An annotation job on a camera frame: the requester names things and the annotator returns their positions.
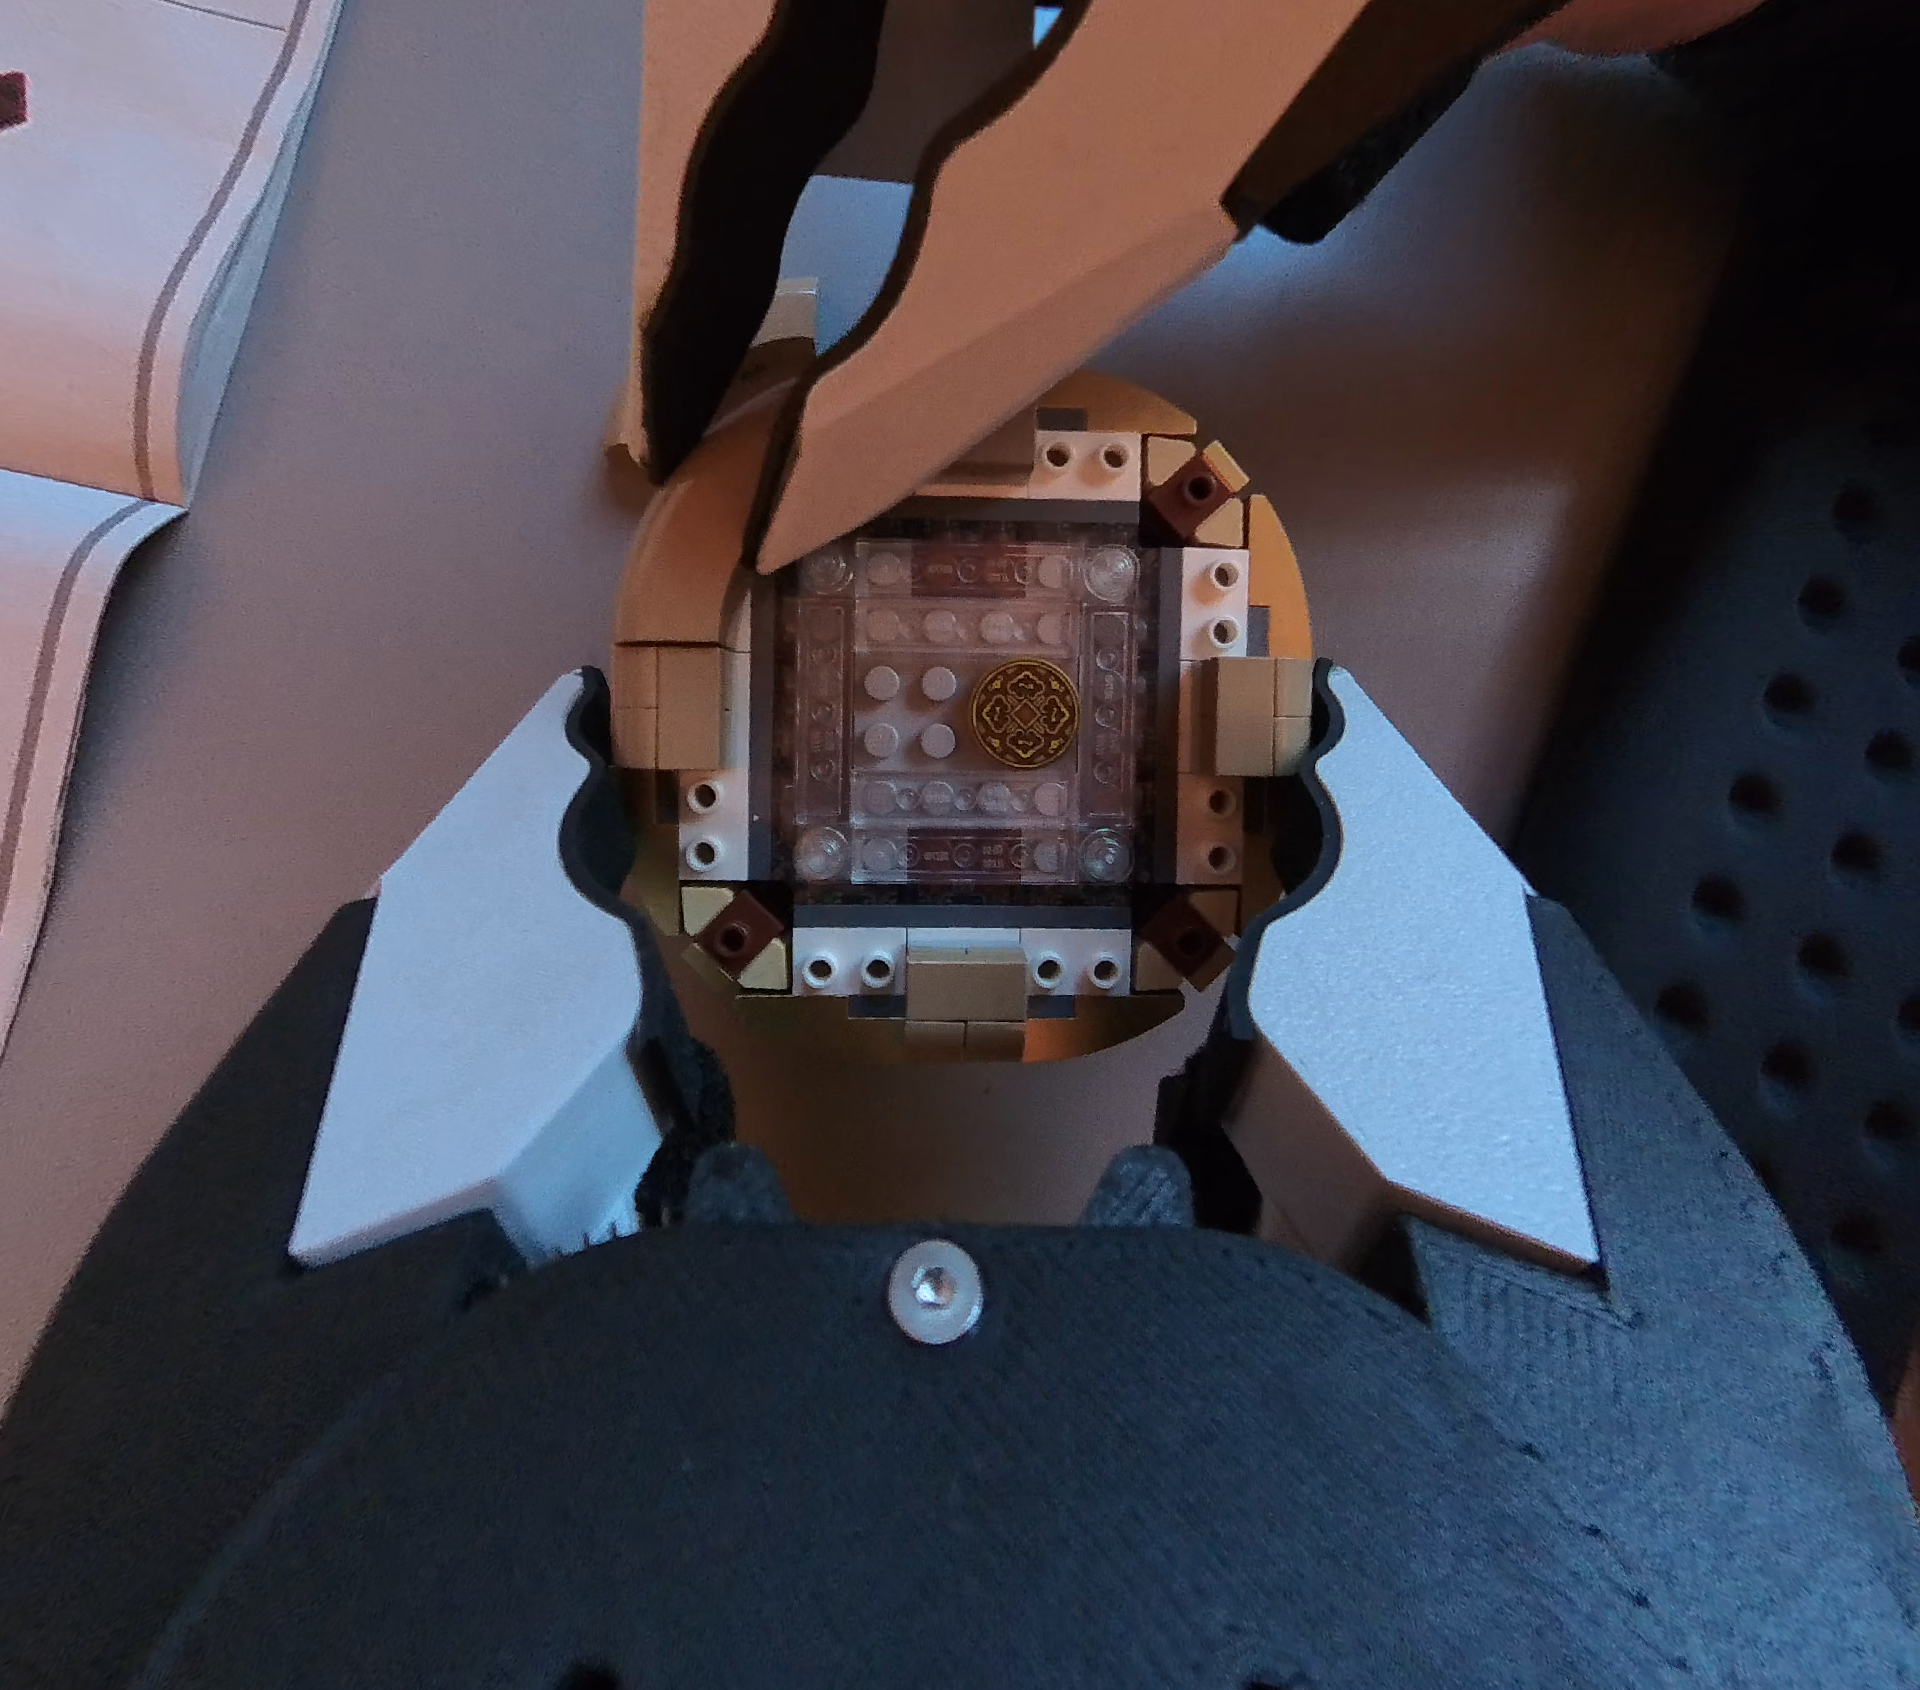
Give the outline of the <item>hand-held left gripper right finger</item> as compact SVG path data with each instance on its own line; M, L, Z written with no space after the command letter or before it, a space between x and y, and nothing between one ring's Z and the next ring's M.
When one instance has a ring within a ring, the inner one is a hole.
M1523 876L1345 670L1316 686L1322 850L1241 937L1219 1013L1246 1048L1222 1127L1257 1230L1349 1268L1413 1215L1594 1268Z

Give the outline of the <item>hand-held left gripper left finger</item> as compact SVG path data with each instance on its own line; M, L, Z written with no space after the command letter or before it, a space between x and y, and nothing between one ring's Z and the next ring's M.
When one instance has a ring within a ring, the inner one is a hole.
M600 670L556 680L381 874L289 1256L487 1213L539 1264L660 1222L698 1122L684 1017L622 901Z

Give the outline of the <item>tan curved brick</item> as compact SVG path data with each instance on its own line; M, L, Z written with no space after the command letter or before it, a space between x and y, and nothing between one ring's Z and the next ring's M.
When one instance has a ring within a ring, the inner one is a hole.
M813 358L817 280L782 279L701 442L652 497L613 606L613 645L716 645L780 410Z

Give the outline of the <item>round toy brick model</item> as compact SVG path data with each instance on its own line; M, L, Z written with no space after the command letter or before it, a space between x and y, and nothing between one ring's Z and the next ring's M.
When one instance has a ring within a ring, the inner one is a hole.
M1265 497L1078 373L778 572L611 642L635 896L722 1041L1058 1059L1174 1017L1284 876L1311 625Z

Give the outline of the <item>grey desk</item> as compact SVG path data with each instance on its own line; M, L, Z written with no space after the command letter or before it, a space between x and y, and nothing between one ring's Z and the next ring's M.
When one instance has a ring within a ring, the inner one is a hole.
M346 2L200 497L107 610L3 1053L9 1333L324 919L606 653L640 22ZM1498 840L1734 183L1654 67L1529 48L1322 244L1249 237L1096 361L1248 468L1313 642Z

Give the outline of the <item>black perforated pad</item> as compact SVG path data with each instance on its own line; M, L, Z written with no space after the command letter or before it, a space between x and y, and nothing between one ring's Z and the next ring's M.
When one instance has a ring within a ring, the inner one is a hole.
M1781 1206L1875 1393L1916 1333L1916 37L1693 70L1740 226L1517 856Z

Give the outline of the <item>instruction booklet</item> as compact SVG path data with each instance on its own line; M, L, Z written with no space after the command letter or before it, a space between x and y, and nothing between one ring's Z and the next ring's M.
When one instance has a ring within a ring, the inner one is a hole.
M341 0L2 0L2 1029L93 642L192 503Z

